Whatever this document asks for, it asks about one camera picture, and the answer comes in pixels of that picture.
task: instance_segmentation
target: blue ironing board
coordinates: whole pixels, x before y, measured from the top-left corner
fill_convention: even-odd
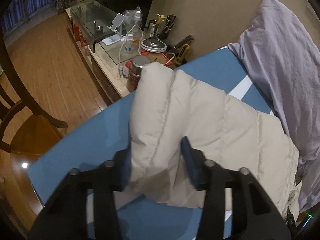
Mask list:
[[[226,93],[247,76],[228,48],[209,53],[180,69]],[[270,113],[270,107],[256,87],[251,85],[248,88],[241,100],[256,110]],[[82,124],[28,169],[32,185],[43,204],[71,168],[90,170],[128,146],[133,98],[134,93],[131,93]],[[118,216],[122,233],[129,239],[192,240],[196,236],[201,209],[171,207],[140,196],[120,208]],[[92,228],[89,225],[89,237],[93,238]],[[225,237],[230,235],[230,228],[231,219],[228,219]]]

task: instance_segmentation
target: quilted fabric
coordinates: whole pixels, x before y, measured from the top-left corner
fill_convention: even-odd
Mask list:
[[[299,189],[294,186],[297,148],[278,118],[254,110],[224,91],[153,63],[145,67],[130,116],[131,186],[160,203],[202,207],[204,192],[189,183],[179,143],[188,136],[193,148],[222,167],[247,167],[279,212],[297,217]],[[226,209],[231,210],[227,191]]]

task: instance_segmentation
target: wooden chair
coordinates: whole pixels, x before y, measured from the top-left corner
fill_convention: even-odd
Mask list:
[[[68,125],[49,115],[30,95],[12,65],[1,31],[0,65],[20,97],[18,102],[13,102],[0,85],[0,96],[10,106],[7,108],[0,102],[0,149],[7,152],[2,152],[0,156],[0,178],[5,181],[0,183],[1,196],[5,195],[6,203],[11,207],[7,208],[6,212],[10,212],[7,215],[10,218],[17,217],[19,221],[16,224],[22,224],[22,228],[28,231],[42,205],[33,190],[27,169],[62,139],[57,127],[64,128]],[[28,107],[33,114],[17,130],[10,144],[4,142],[5,129],[24,107]]]

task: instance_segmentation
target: striped curtain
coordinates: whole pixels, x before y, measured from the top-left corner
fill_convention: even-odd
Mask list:
[[[1,27],[5,35],[18,22],[25,21],[28,16],[53,0],[12,0],[2,16]]]

